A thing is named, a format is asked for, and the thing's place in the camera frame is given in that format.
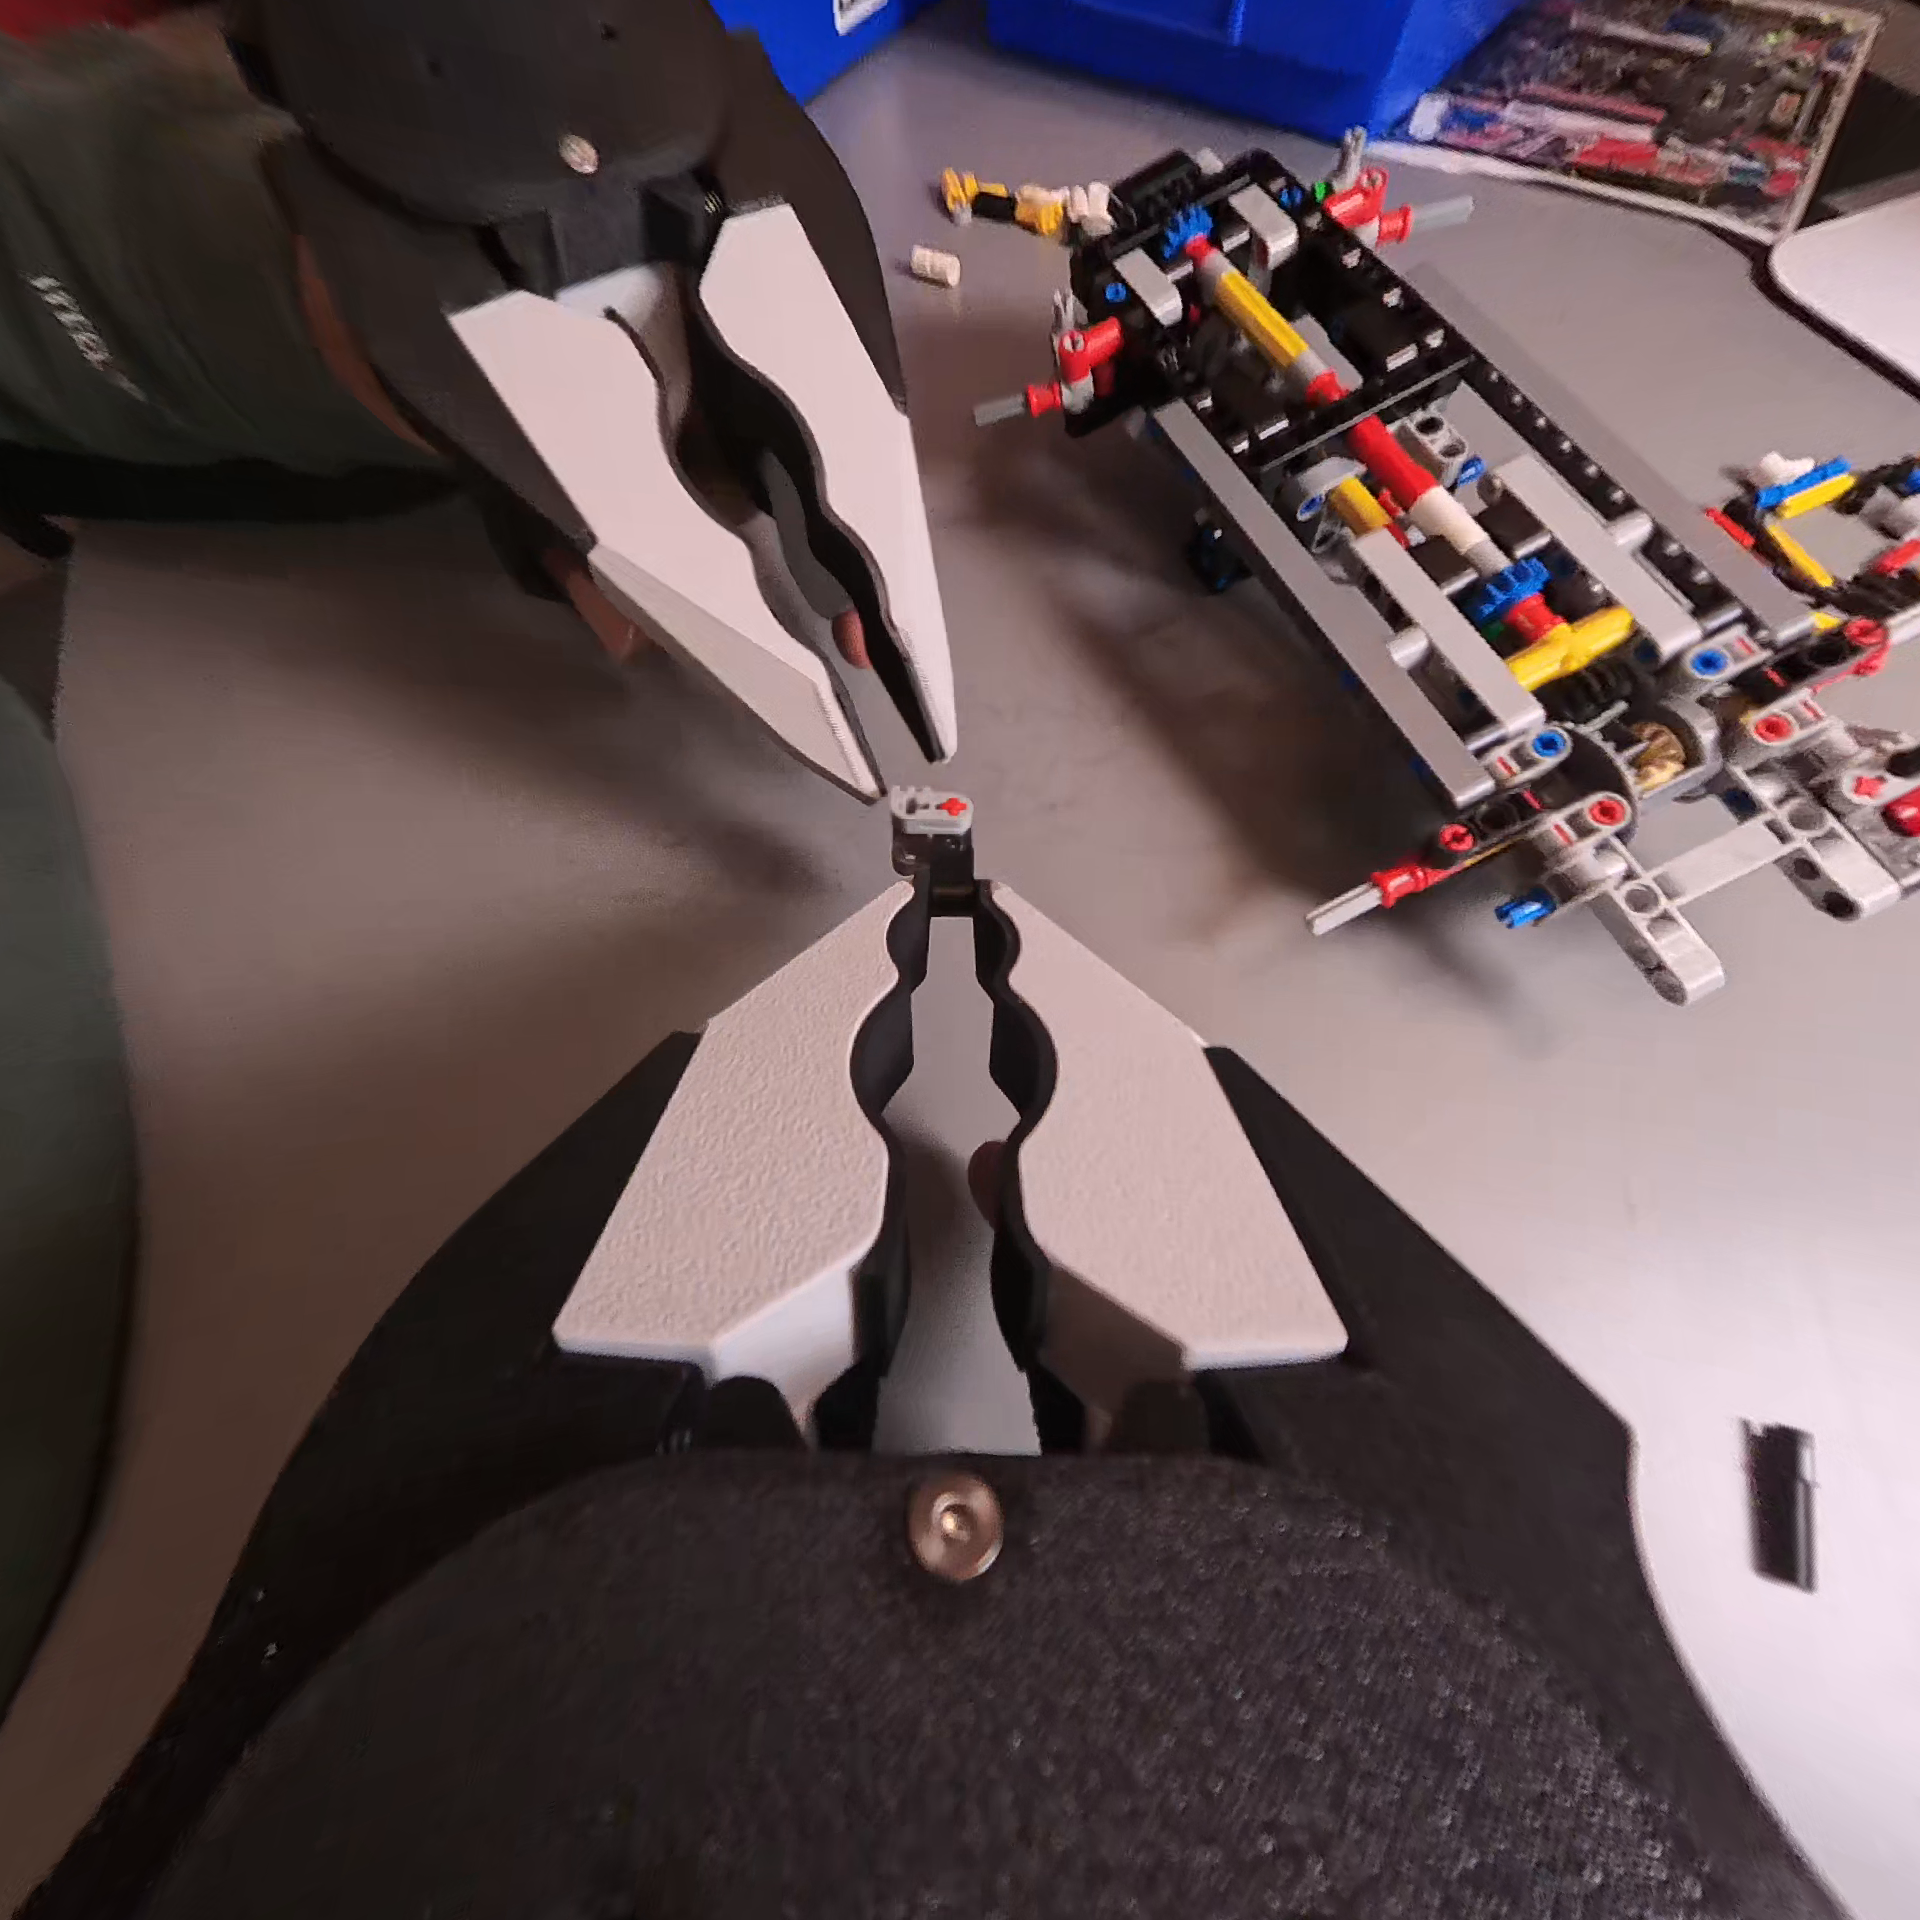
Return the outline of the cluster of small toy pieces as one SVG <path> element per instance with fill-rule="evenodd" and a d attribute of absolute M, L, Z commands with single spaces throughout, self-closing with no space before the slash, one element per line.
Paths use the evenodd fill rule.
<path fill-rule="evenodd" d="M 1916 641 L 1916 453 L 1853 467 L 1773 452 L 1735 480 L 1705 515 L 1812 610 L 1819 634 L 1875 627 L 1892 647 Z M 1796 521 L 1812 515 L 1853 520 L 1878 548 L 1836 575 L 1796 539 Z"/>

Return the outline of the colourful sticker sheet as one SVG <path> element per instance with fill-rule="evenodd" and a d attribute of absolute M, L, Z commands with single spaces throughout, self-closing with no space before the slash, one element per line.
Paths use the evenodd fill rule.
<path fill-rule="evenodd" d="M 1809 215 L 1878 35 L 1843 4 L 1523 4 L 1390 143 L 1773 245 Z"/>

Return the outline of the person's left forearm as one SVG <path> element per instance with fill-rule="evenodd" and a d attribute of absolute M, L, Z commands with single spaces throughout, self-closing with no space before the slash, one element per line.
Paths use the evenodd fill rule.
<path fill-rule="evenodd" d="M 327 369 L 231 69 L 138 28 L 5 39 L 5 443 L 340 477 L 435 471 Z"/>

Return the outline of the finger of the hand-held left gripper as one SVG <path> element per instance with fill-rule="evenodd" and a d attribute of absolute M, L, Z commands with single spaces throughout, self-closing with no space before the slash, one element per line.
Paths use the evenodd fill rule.
<path fill-rule="evenodd" d="M 831 667 L 769 607 L 739 531 L 687 487 L 637 334 L 534 292 L 452 317 L 492 394 L 589 530 L 596 585 L 817 773 L 883 800 Z"/>
<path fill-rule="evenodd" d="M 944 594 L 916 432 L 786 204 L 733 213 L 695 281 L 739 425 L 777 452 L 807 548 L 858 610 L 870 659 L 924 760 L 956 754 Z"/>

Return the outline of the toy car chassis model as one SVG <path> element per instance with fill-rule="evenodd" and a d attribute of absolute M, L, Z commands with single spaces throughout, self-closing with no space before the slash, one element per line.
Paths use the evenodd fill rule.
<path fill-rule="evenodd" d="M 1197 494 L 1189 567 L 1258 578 L 1428 785 L 1418 849 L 1310 931 L 1486 864 L 1509 931 L 1588 911 L 1676 1007 L 1724 967 L 1688 907 L 1780 871 L 1832 920 L 1916 899 L 1916 734 L 1848 726 L 1896 650 L 1819 634 L 1773 573 L 1489 319 L 1380 250 L 1470 219 L 1390 206 L 1353 129 L 1317 180 L 1172 150 L 1068 245 L 1051 371 L 975 425 L 1114 421 Z"/>

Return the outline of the long black toy pin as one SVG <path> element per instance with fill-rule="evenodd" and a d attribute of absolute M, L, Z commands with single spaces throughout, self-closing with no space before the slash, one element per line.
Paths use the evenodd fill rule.
<path fill-rule="evenodd" d="M 1815 1592 L 1815 1437 L 1789 1423 L 1745 1426 L 1750 1565 L 1759 1578 Z"/>

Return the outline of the white book stand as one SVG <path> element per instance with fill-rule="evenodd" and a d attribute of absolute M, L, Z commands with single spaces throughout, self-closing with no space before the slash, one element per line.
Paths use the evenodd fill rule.
<path fill-rule="evenodd" d="M 1916 391 L 1916 180 L 1780 240 L 1768 279 L 1809 324 Z"/>

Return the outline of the grey toy connector red pin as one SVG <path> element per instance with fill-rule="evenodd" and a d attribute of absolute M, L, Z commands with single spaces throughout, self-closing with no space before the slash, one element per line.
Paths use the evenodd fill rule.
<path fill-rule="evenodd" d="M 887 790 L 891 870 L 917 883 L 917 843 L 928 836 L 974 836 L 974 800 L 928 785 L 894 785 Z"/>

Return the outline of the person's left hand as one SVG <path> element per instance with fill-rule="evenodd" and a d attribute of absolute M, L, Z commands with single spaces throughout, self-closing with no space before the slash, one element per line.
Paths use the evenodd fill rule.
<path fill-rule="evenodd" d="M 293 260 L 305 324 L 331 377 L 390 435 L 396 435 L 397 442 L 411 443 L 428 457 L 437 457 L 440 452 L 396 404 L 391 391 L 381 385 L 378 371 L 356 343 L 350 324 L 333 304 L 333 294 L 319 273 L 317 256 L 306 245 L 306 240 L 293 240 Z M 610 659 L 628 664 L 637 657 L 637 650 L 647 642 L 641 627 L 610 605 L 610 599 L 598 587 L 579 552 L 573 552 L 569 546 L 547 546 L 539 567 L 551 580 L 551 590 L 562 594 L 573 605 L 573 610 L 589 623 L 589 631 Z"/>

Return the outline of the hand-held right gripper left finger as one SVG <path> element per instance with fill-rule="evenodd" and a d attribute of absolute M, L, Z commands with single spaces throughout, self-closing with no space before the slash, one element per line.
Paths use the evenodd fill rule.
<path fill-rule="evenodd" d="M 803 1426 L 857 1365 L 887 1148 L 851 1053 L 903 983 L 887 931 L 907 901 L 894 883 L 702 1029 L 551 1321 L 562 1353 L 762 1379 Z"/>

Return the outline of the blue storage bin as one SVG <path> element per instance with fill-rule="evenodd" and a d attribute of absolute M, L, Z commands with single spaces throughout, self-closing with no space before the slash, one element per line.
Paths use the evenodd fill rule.
<path fill-rule="evenodd" d="M 932 4 L 713 4 L 733 32 L 763 50 L 797 100 L 814 100 L 851 73 Z"/>
<path fill-rule="evenodd" d="M 985 4 L 995 50 L 1312 136 L 1384 135 L 1523 4 Z"/>

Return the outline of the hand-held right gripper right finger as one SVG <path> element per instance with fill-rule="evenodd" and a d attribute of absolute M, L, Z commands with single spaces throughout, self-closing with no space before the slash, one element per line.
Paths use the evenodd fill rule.
<path fill-rule="evenodd" d="M 1006 883 L 975 899 L 1002 1144 L 994 1301 L 1039 1385 L 1114 1423 L 1134 1391 L 1340 1358 L 1348 1331 L 1178 1016 Z"/>

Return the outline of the yellow white toy piece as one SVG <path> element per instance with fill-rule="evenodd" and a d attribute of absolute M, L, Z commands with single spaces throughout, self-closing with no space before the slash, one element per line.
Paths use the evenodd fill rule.
<path fill-rule="evenodd" d="M 1006 186 L 954 167 L 942 173 L 934 200 L 954 226 L 995 222 L 1061 245 L 1114 234 L 1120 213 L 1114 191 L 1102 180 L 1061 191 Z"/>

